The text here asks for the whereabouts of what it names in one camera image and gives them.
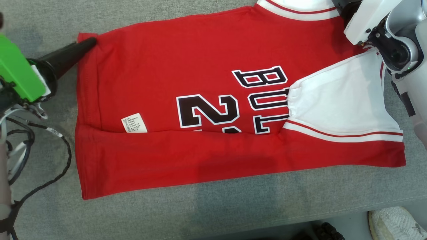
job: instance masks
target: red and white trim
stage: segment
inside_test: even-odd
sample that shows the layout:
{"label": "red and white trim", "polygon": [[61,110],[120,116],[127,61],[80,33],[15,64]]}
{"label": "red and white trim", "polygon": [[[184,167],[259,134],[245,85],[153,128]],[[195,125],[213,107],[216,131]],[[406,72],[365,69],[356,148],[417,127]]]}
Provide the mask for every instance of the red and white trim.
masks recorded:
{"label": "red and white trim", "polygon": [[332,1],[322,0],[312,4],[307,2],[312,0],[258,0],[257,4],[282,17],[301,21],[318,21],[339,16]]}
{"label": "red and white trim", "polygon": [[316,129],[314,126],[296,119],[288,120],[283,126],[285,129],[301,132],[303,134],[338,143],[360,143],[370,141],[402,142],[403,132],[395,129],[373,129],[359,133],[332,133]]}

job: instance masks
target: gray tablecloth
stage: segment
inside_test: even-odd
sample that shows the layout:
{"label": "gray tablecloth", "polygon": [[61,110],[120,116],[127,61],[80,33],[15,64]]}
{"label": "gray tablecloth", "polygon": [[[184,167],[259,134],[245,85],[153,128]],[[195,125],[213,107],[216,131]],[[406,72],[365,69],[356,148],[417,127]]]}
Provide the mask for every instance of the gray tablecloth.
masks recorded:
{"label": "gray tablecloth", "polygon": [[[39,57],[77,37],[133,23],[219,12],[255,0],[0,0],[4,33],[27,57]],[[76,68],[44,106],[73,142]],[[426,151],[412,132],[403,105],[386,84],[387,109],[404,130],[407,166],[344,166],[166,187],[83,201],[75,160],[58,183],[37,193],[16,222],[20,239],[189,239],[326,218],[400,205],[427,197]],[[65,166],[66,148],[36,130],[30,160],[14,185],[15,199],[52,179]]]}

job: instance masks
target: red stripe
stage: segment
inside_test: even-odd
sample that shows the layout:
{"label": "red stripe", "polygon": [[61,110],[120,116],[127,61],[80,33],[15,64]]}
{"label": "red stripe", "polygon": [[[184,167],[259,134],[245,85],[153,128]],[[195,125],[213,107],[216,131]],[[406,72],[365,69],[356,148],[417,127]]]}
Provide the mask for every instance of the red stripe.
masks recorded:
{"label": "red stripe", "polygon": [[273,2],[272,0],[267,0],[267,2],[269,2],[270,4],[280,8],[282,10],[285,10],[288,12],[293,12],[293,13],[298,13],[298,14],[316,14],[316,13],[330,12],[330,11],[335,10],[335,8],[330,8],[330,9],[324,9],[324,10],[313,11],[313,12],[300,12],[300,11],[296,11],[296,10],[292,10],[292,9],[288,9],[288,8],[283,7],[283,6],[280,6],[279,4]]}
{"label": "red stripe", "polygon": [[321,131],[319,131],[317,129],[310,128],[310,127],[308,127],[308,126],[306,126],[304,124],[297,123],[297,122],[294,122],[294,121],[291,121],[291,120],[288,120],[288,122],[292,123],[292,124],[295,124],[295,125],[298,125],[298,126],[301,126],[301,127],[305,127],[307,129],[310,129],[312,131],[315,131],[317,133],[320,133],[320,134],[323,134],[323,135],[326,135],[326,136],[337,137],[337,138],[348,138],[348,137],[354,137],[355,138],[355,137],[363,137],[363,136],[374,135],[374,134],[387,134],[387,135],[403,136],[403,134],[398,133],[398,132],[370,132],[370,133],[365,133],[365,134],[360,134],[360,135],[344,135],[344,136],[342,136],[342,135],[333,135],[333,134],[328,134],[328,133],[325,133],[325,132],[321,132]]}

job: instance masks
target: floor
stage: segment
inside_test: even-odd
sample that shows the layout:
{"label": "floor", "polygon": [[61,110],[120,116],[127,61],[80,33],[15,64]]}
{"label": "floor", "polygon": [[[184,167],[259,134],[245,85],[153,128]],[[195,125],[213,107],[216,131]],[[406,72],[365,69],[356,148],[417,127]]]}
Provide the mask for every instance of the floor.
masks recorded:
{"label": "floor", "polygon": [[[427,200],[404,205],[404,207],[412,214],[421,227],[427,229]],[[322,219],[315,222],[303,222],[223,236],[202,238],[198,240],[249,240],[261,237],[271,237],[277,240],[289,240],[301,231],[309,232],[313,239],[317,239],[315,238],[311,228],[312,225],[320,224],[322,222],[329,222],[344,236],[345,240],[372,239],[368,227],[368,213],[360,212]]]}

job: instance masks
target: white shoe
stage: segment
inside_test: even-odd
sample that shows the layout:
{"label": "white shoe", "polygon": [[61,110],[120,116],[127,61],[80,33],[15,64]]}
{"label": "white shoe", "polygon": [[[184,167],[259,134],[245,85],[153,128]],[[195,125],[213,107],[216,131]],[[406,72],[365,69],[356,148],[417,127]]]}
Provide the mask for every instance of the white shoe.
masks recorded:
{"label": "white shoe", "polygon": [[427,232],[404,207],[370,211],[368,220],[374,240],[427,240]]}

